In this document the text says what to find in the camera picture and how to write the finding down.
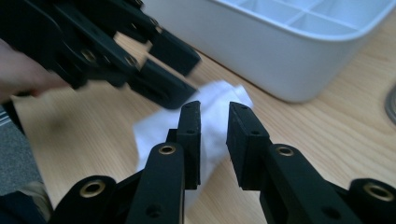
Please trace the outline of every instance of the black plastic part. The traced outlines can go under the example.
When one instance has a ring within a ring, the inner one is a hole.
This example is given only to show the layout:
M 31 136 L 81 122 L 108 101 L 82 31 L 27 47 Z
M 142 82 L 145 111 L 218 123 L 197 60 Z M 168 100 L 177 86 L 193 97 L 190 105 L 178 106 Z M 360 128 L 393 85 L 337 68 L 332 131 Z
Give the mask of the black plastic part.
M 112 38 L 123 32 L 141 42 L 161 39 L 157 22 L 140 10 L 141 4 L 138 0 L 0 1 L 0 38 L 56 72 L 74 89 L 89 79 L 105 80 L 115 87 L 129 83 L 156 104 L 179 108 L 194 89 L 153 63 L 139 74 L 137 60 Z M 176 54 L 181 58 L 196 56 L 195 51 L 186 50 L 189 46 L 166 36 L 158 46 L 174 51 L 165 63 L 178 67 L 184 62 L 178 61 Z
M 180 108 L 195 93 L 193 87 L 151 60 L 128 83 L 132 90 L 167 109 Z
M 197 189 L 201 184 L 201 112 L 200 102 L 195 101 L 181 107 L 177 126 L 177 143 L 184 149 L 185 189 Z
M 365 223 L 396 223 L 396 189 L 366 178 L 350 184 L 346 201 Z
M 109 223 L 125 223 L 142 174 L 143 171 L 139 171 L 117 184 L 117 188 L 109 203 L 109 208 L 114 214 Z
M 271 145 L 270 135 L 248 106 L 231 102 L 227 146 L 239 187 L 260 190 L 264 166 L 261 154 Z
M 110 223 L 114 214 L 108 206 L 115 189 L 116 181 L 108 176 L 80 180 L 58 204 L 49 223 Z
M 75 6 L 108 35 L 121 32 L 136 41 L 146 43 L 156 34 L 157 24 L 141 10 L 141 1 L 74 0 Z
M 277 192 L 262 191 L 261 204 L 271 207 L 266 196 L 278 194 L 286 211 L 264 210 L 272 217 L 287 217 L 285 223 L 361 223 L 334 188 L 324 180 L 299 150 L 271 145 L 262 156 Z
M 195 50 L 166 30 L 156 36 L 152 44 L 148 53 L 183 76 L 188 75 L 201 60 Z
M 184 150 L 155 146 L 146 163 L 126 223 L 183 223 Z

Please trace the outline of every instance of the wooden surface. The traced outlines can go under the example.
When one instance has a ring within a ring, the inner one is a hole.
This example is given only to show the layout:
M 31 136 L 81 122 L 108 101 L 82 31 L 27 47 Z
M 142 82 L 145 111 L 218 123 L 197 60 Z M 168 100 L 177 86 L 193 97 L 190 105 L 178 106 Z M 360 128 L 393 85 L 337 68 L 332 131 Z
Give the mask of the wooden surface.
M 133 55 L 144 56 L 145 48 L 118 40 Z M 309 103 L 279 101 L 204 56 L 188 81 L 199 87 L 218 79 L 244 85 L 273 142 L 299 148 L 327 180 L 347 188 L 354 178 L 371 177 L 396 187 L 396 126 L 384 110 L 386 94 L 396 84 L 395 13 Z M 132 125 L 159 109 L 127 88 L 100 82 L 15 102 L 54 205 L 86 176 L 121 181 L 132 175 L 137 162 Z M 237 187 L 228 157 L 186 222 L 264 223 L 258 195 Z

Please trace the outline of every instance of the white plastic container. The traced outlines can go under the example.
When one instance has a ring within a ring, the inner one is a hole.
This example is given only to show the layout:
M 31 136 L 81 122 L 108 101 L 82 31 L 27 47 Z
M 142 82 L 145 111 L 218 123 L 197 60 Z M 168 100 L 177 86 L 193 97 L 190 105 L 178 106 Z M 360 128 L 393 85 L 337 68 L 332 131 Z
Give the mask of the white plastic container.
M 147 0 L 174 35 L 274 96 L 314 98 L 396 0 Z

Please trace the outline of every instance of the screw hole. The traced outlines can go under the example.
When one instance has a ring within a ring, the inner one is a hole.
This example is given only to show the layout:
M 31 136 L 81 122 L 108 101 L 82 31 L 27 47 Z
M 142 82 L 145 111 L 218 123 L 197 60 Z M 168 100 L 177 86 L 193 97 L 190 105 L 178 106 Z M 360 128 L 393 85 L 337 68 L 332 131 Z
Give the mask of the screw hole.
M 160 148 L 160 153 L 163 155 L 170 155 L 176 151 L 174 147 L 162 147 Z
M 395 199 L 394 195 L 390 191 L 374 183 L 367 183 L 363 188 L 370 196 L 375 197 L 378 200 L 391 202 Z
M 154 204 L 150 205 L 146 209 L 146 215 L 149 216 L 149 217 L 152 217 L 152 218 L 160 217 L 162 212 L 163 212 L 162 207 L 159 204 L 157 204 L 157 203 L 154 203 Z
M 334 208 L 332 207 L 323 207 L 322 212 L 329 218 L 332 219 L 340 219 L 341 218 L 341 214 Z
M 105 182 L 102 180 L 93 180 L 86 183 L 81 190 L 79 191 L 79 195 L 83 198 L 91 198 L 99 195 L 105 190 Z
M 278 147 L 278 148 L 276 149 L 276 151 L 277 151 L 277 153 L 279 153 L 279 155 L 281 155 L 281 156 L 293 156 L 293 155 L 294 155 L 293 150 L 291 150 L 291 149 L 288 148 L 288 147 Z

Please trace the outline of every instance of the white tissue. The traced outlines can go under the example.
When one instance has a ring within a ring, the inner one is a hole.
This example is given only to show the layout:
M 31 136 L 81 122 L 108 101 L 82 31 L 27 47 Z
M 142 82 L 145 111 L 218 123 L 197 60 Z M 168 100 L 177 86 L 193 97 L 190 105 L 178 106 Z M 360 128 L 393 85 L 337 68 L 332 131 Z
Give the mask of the white tissue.
M 233 87 L 225 81 L 203 86 L 186 103 L 192 101 L 201 102 L 201 186 L 198 190 L 186 190 L 186 209 L 193 204 L 214 169 L 228 153 L 226 138 L 230 102 L 253 107 L 242 86 Z M 162 109 L 133 126 L 139 154 L 136 171 L 144 168 L 151 149 L 165 141 L 168 130 L 177 128 L 179 115 L 180 109 Z

